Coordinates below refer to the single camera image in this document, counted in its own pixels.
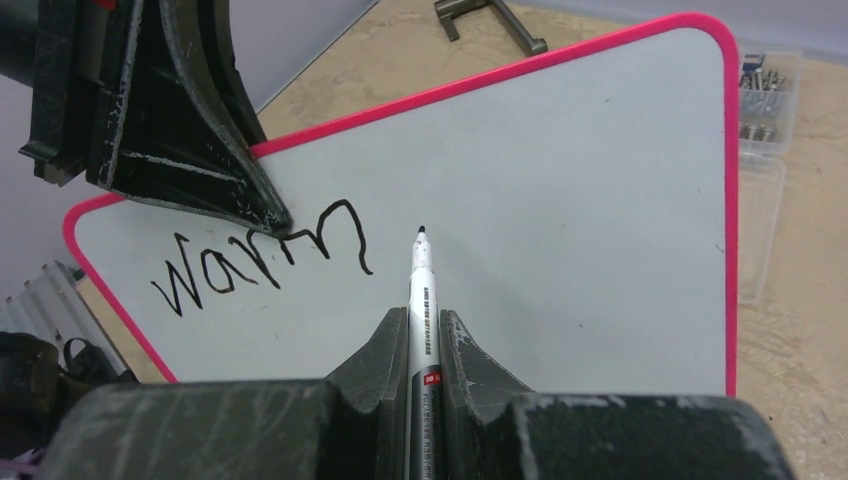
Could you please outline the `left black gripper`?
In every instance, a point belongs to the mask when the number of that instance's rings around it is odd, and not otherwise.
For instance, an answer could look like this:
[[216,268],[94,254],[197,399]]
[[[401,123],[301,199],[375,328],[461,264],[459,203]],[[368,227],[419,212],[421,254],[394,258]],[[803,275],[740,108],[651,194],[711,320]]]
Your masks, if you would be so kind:
[[252,147],[226,1],[4,1],[1,74],[32,91],[33,173],[266,235],[293,220]]

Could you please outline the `red framed whiteboard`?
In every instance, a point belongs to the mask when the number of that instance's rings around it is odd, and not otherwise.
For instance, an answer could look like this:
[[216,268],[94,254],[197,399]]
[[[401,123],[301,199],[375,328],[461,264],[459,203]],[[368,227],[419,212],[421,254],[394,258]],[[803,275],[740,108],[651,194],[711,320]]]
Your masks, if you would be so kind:
[[103,195],[67,245],[170,381],[317,378],[438,301],[531,388],[733,395],[738,50],[678,13],[256,148],[276,240]]

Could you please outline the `white whiteboard marker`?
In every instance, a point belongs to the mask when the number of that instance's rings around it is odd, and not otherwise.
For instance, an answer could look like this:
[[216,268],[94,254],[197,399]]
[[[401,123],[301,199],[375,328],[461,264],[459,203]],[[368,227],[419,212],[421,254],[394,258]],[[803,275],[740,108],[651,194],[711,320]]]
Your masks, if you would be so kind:
[[431,244],[420,226],[412,248],[408,300],[406,479],[445,479],[443,375],[439,313]]

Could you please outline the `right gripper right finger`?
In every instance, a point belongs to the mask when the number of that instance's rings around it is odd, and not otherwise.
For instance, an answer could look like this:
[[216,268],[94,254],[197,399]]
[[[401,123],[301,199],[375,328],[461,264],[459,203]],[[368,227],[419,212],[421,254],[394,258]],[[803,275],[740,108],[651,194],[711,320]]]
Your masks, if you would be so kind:
[[700,395],[540,393],[445,310],[446,466],[454,479],[791,479],[749,404]]

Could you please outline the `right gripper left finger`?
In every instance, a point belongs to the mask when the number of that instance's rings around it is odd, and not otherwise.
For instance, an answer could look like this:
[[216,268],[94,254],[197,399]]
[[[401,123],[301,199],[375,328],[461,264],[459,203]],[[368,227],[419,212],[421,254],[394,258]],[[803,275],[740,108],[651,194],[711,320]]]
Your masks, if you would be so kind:
[[406,312],[322,379],[112,384],[64,417],[43,479],[399,479]]

